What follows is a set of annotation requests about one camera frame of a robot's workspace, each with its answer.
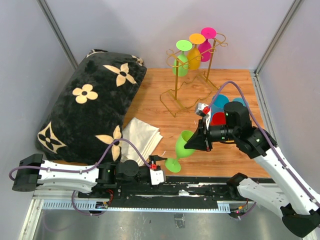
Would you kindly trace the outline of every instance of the white cloth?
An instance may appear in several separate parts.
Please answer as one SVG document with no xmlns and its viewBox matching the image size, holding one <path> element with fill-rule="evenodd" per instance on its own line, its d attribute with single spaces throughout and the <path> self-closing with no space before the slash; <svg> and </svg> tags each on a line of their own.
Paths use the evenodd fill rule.
<svg viewBox="0 0 320 240">
<path fill-rule="evenodd" d="M 159 128 L 151 126 L 135 117 L 124 128 L 122 135 L 124 139 L 128 139 L 136 146 L 146 161 L 163 138 L 160 135 Z M 144 165 L 142 159 L 128 143 L 123 141 L 121 147 L 122 162 L 131 159 L 135 160 L 139 166 Z"/>
</svg>

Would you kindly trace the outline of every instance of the wooden surface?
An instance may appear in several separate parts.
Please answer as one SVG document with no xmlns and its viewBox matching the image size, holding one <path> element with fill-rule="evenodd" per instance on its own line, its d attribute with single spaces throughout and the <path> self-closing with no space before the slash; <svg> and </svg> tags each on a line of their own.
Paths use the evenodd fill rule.
<svg viewBox="0 0 320 240">
<path fill-rule="evenodd" d="M 200 72 L 203 72 L 203 70 L 189 71 L 187 76 L 179 78 L 178 86 L 183 81 L 190 82 Z M 263 124 L 248 70 L 212 69 L 209 79 L 217 86 L 221 86 L 227 80 L 236 82 L 242 89 L 253 114 L 259 123 Z M 173 117 L 168 112 L 160 102 L 160 94 L 168 89 L 174 89 L 174 87 L 175 76 L 172 69 L 148 69 L 142 85 L 128 109 L 123 125 L 125 127 L 133 117 L 136 117 L 160 128 L 163 139 L 153 154 L 160 156 L 166 151 L 163 155 L 166 158 L 176 157 L 175 145 L 180 133 L 183 130 L 194 132 L 197 129 L 196 123 L 200 119 L 194 113 L 194 107 L 178 113 L 176 117 Z M 185 89 L 181 88 L 181 92 L 178 91 L 178 98 L 183 100 L 184 103 L 191 105 L 192 101 L 205 97 L 209 92 L 200 81 L 195 81 L 188 84 Z M 209 104 L 215 92 L 212 92 L 203 102 Z M 221 93 L 226 95 L 230 100 L 240 97 L 240 94 L 233 85 L 226 86 Z M 166 175 L 229 177 L 240 172 L 249 177 L 269 177 L 262 167 L 240 152 L 233 144 L 214 143 L 211 152 L 195 151 L 193 155 L 188 158 L 181 158 L 179 162 L 181 164 L 181 171 L 179 173 L 168 171 L 164 166 L 164 162 L 160 165 L 162 169 L 165 169 Z"/>
</svg>

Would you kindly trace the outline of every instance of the gold wire stand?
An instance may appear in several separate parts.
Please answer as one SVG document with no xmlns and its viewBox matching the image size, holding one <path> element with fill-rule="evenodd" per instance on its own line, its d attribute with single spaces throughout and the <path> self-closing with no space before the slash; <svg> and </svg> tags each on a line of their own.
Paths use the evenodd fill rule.
<svg viewBox="0 0 320 240">
<path fill-rule="evenodd" d="M 222 33 L 217 33 L 217 36 L 221 36 L 222 37 L 222 40 L 219 40 L 217 39 L 216 37 L 213 39 L 213 44 L 212 44 L 212 47 L 209 48 L 208 50 L 202 52 L 202 54 L 206 53 L 206 52 L 210 52 L 210 62 L 209 62 L 209 66 L 208 66 L 208 69 L 207 71 L 203 71 L 203 72 L 200 72 L 198 73 L 194 79 L 192 81 L 189 81 L 189 82 L 186 82 L 186 81 L 183 81 L 183 83 L 181 84 L 180 87 L 178 87 L 178 69 L 179 67 L 181 68 L 184 68 L 184 69 L 188 69 L 189 68 L 189 62 L 194 60 L 194 59 L 197 59 L 198 61 L 201 61 L 201 59 L 203 58 L 203 56 L 200 54 L 200 55 L 197 55 L 195 56 L 194 58 L 188 60 L 187 62 L 182 62 L 178 57 L 177 57 L 177 54 L 180 53 L 181 51 L 177 51 L 177 52 L 174 52 L 172 49 L 169 49 L 166 51 L 166 54 L 169 55 L 169 57 L 166 59 L 166 64 L 172 68 L 176 68 L 176 71 L 175 71 L 175 87 L 174 89 L 169 89 L 163 93 L 161 93 L 160 95 L 160 101 L 162 102 L 162 104 L 165 106 L 165 108 L 169 111 L 169 113 L 175 118 L 176 115 L 180 112 L 182 112 L 183 110 L 187 110 L 187 109 L 190 109 L 192 108 L 193 106 L 195 106 L 197 104 L 198 101 L 202 101 L 202 100 L 205 100 L 207 99 L 211 93 L 213 91 L 217 91 L 219 88 L 212 82 L 209 80 L 209 74 L 210 74 L 210 70 L 211 70 L 211 64 L 212 64 L 212 59 L 214 57 L 214 52 L 216 51 L 216 47 L 218 46 L 221 46 L 221 47 L 226 47 L 228 46 L 228 43 L 226 42 L 227 38 L 225 35 L 223 35 Z M 176 65 L 171 65 L 169 64 L 169 59 L 171 58 L 174 58 L 175 62 L 176 62 Z M 189 105 L 189 106 L 185 106 L 183 105 L 183 103 L 181 102 L 181 100 L 178 99 L 178 91 L 179 89 L 182 88 L 183 85 L 188 85 L 188 84 L 191 84 L 193 83 L 196 79 L 199 79 L 200 81 L 205 81 L 208 89 L 210 89 L 211 91 L 203 98 L 198 98 L 197 100 L 195 100 L 195 102 L 192 104 L 192 105 Z M 179 110 L 178 111 L 173 111 L 173 110 L 170 110 L 170 108 L 168 107 L 167 104 L 165 104 L 165 102 L 163 101 L 163 95 L 164 94 L 169 94 L 169 96 L 177 103 L 177 105 L 179 106 Z"/>
</svg>

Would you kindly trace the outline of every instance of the blue cup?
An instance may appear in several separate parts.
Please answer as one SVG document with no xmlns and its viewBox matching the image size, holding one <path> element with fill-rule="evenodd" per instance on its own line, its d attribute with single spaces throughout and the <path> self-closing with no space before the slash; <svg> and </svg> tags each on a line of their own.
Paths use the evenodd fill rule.
<svg viewBox="0 0 320 240">
<path fill-rule="evenodd" d="M 232 100 L 232 102 L 239 102 L 242 103 L 243 106 L 246 106 L 245 101 L 242 99 L 242 97 L 236 97 L 235 99 Z"/>
<path fill-rule="evenodd" d="M 212 121 L 212 117 L 216 113 L 223 113 L 224 112 L 224 106 L 229 102 L 229 98 L 226 95 L 219 94 L 216 98 L 215 102 L 211 106 L 211 119 L 210 123 Z"/>
</svg>

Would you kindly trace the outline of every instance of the black pillow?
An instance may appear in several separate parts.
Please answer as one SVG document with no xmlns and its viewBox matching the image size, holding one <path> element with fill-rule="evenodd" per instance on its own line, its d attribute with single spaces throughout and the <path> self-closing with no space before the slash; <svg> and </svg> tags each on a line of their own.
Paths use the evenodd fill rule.
<svg viewBox="0 0 320 240">
<path fill-rule="evenodd" d="M 95 164 L 121 138 L 125 114 L 147 72 L 132 55 L 92 50 L 80 63 L 36 138 L 48 160 Z M 103 162 L 119 161 L 116 143 Z"/>
</svg>

